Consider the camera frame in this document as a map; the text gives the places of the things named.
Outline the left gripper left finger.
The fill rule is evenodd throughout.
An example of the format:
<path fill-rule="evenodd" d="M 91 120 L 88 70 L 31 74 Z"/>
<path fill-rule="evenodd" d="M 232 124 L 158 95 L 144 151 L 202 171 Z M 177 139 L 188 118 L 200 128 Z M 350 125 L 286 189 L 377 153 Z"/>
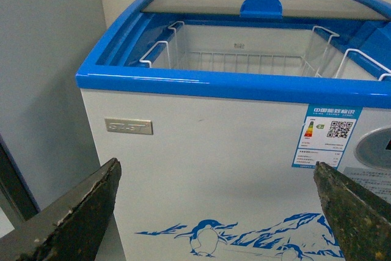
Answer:
<path fill-rule="evenodd" d="M 1 260 L 94 260 L 122 175 L 116 158 L 1 238 Z"/>

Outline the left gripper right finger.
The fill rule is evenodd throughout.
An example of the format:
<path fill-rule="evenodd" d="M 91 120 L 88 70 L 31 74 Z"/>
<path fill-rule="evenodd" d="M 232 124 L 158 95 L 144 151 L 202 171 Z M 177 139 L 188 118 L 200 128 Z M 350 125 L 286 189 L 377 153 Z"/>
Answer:
<path fill-rule="evenodd" d="M 326 163 L 313 179 L 345 260 L 390 260 L 390 204 Z"/>

